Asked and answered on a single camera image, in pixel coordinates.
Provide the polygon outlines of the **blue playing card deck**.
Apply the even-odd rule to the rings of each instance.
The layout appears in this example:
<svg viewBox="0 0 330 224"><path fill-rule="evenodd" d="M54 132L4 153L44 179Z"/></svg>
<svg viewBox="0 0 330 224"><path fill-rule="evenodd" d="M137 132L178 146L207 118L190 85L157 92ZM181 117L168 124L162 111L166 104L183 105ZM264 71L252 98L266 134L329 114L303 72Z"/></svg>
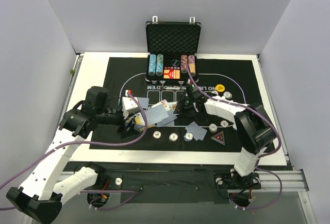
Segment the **blue playing card deck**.
<svg viewBox="0 0 330 224"><path fill-rule="evenodd" d="M125 121L125 127L127 129L133 128L136 131L143 131L145 129L145 121L141 113L130 116Z"/></svg>

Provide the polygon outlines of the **yellow big blind button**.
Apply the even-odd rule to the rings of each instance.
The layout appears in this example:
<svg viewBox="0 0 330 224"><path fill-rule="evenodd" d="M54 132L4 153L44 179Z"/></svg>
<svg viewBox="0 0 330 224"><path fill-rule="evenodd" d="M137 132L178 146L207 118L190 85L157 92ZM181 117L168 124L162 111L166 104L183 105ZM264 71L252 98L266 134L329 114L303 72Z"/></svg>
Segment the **yellow big blind button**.
<svg viewBox="0 0 330 224"><path fill-rule="evenodd" d="M217 84L216 87L215 87L215 90L217 92L223 93L225 91L225 86L222 85L222 84Z"/></svg>

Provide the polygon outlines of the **red chip stack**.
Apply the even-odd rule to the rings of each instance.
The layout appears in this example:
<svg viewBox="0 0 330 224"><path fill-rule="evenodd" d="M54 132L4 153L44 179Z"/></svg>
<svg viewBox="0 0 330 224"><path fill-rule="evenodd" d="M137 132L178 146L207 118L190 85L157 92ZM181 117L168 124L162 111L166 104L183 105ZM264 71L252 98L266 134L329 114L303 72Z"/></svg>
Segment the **red chip stack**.
<svg viewBox="0 0 330 224"><path fill-rule="evenodd" d="M153 137L154 137L155 139L159 139L159 138L161 137L161 132L160 132L160 131L155 131L155 132L153 133Z"/></svg>

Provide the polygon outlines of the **blue backed playing card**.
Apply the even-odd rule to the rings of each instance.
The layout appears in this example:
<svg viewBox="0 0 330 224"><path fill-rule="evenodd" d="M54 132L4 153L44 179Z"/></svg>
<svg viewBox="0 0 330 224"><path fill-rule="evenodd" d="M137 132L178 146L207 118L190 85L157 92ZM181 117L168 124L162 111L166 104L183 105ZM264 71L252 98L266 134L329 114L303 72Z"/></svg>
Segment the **blue backed playing card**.
<svg viewBox="0 0 330 224"><path fill-rule="evenodd" d="M149 98L147 97L137 97L137 101L140 103L143 109L147 109L149 106Z"/></svg>

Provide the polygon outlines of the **blue chip stack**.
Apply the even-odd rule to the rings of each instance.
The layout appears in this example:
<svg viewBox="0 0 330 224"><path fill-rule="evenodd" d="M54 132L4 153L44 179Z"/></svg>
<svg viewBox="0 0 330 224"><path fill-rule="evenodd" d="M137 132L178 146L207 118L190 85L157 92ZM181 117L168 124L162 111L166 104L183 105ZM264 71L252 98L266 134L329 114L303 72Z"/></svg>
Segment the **blue chip stack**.
<svg viewBox="0 0 330 224"><path fill-rule="evenodd" d="M184 141L190 142L192 140L193 140L193 134L190 132L186 132L186 134L184 135Z"/></svg>

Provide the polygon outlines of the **grey chip stack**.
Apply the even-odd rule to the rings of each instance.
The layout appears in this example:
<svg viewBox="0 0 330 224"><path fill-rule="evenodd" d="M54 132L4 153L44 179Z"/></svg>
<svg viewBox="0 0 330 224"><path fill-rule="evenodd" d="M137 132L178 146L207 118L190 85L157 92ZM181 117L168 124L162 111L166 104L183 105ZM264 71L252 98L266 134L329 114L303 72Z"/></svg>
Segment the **grey chip stack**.
<svg viewBox="0 0 330 224"><path fill-rule="evenodd" d="M177 141L177 139L178 139L178 135L177 135L176 133L171 133L171 134L169 135L169 140L170 140L170 141L175 142L175 141Z"/></svg>

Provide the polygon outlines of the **red triangular dealer marker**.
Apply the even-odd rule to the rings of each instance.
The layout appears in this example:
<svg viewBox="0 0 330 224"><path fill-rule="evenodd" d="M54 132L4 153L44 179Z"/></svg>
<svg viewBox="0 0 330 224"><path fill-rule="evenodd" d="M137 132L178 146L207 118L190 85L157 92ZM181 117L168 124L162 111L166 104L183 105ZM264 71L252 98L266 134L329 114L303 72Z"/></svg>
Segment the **red triangular dealer marker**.
<svg viewBox="0 0 330 224"><path fill-rule="evenodd" d="M220 143L220 144L222 144L222 145L225 145L225 137L224 137L224 132L223 131L213 135L211 137L211 139L218 142L218 143Z"/></svg>

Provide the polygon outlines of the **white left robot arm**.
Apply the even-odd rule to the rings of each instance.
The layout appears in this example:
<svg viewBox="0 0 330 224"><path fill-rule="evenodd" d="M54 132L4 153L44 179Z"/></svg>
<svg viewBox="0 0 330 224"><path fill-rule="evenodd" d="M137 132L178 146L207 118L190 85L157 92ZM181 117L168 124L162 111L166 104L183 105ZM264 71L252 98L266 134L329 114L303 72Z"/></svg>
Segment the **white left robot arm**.
<svg viewBox="0 0 330 224"><path fill-rule="evenodd" d="M32 172L20 186L11 187L7 192L7 199L17 210L39 223L52 223L63 205L81 192L90 192L99 198L110 194L106 169L94 162L58 181L69 159L80 145L89 144L87 138L98 125L124 128L125 119L134 111L144 113L131 91L122 97L120 111L112 109L110 103L108 89L91 87L85 99L64 114L45 155L30 166Z"/></svg>

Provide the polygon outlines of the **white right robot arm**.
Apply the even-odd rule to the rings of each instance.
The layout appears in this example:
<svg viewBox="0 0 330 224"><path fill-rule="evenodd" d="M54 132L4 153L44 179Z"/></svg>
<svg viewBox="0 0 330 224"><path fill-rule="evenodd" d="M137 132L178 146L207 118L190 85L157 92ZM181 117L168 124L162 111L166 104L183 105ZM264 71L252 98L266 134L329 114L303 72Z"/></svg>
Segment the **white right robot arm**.
<svg viewBox="0 0 330 224"><path fill-rule="evenodd" d="M224 97L210 96L196 84L188 84L174 113L193 112L220 117L232 123L237 130L242 148L230 175L230 181L235 187L247 184L260 159L276 153L281 147L279 143L273 151L265 152L273 141L279 138L279 134L262 104L240 104Z"/></svg>

